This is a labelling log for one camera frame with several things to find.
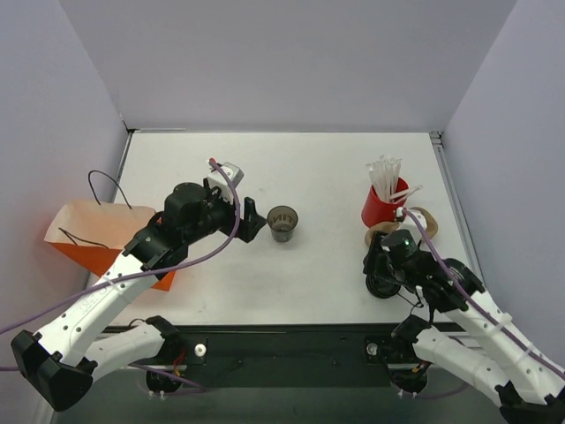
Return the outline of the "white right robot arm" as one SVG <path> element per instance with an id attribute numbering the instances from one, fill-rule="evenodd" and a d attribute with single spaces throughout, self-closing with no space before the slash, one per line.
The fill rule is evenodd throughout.
<path id="1" fill-rule="evenodd" d="M 391 348 L 401 360 L 418 360 L 413 382 L 436 365 L 481 392 L 507 423 L 562 423 L 564 369 L 516 327 L 480 279 L 462 262 L 423 250 L 409 230 L 370 231 L 363 273 L 370 293 L 388 299 L 401 289 L 416 295 L 430 314 L 459 325 L 481 352 L 444 335 L 433 323 L 410 314 L 392 332 Z"/>

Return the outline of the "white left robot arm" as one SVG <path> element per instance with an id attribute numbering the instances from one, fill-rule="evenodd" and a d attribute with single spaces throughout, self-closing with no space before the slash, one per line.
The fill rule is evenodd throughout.
<path id="1" fill-rule="evenodd" d="M 161 316 L 105 340 L 107 326 L 142 292 L 187 260 L 190 245 L 214 234 L 252 241 L 267 220 L 231 180 L 182 183 L 137 231 L 96 284 L 55 320 L 11 341 L 19 372 L 57 412 L 76 405 L 93 383 L 135 361 L 168 363 L 179 352 L 177 329 Z"/>

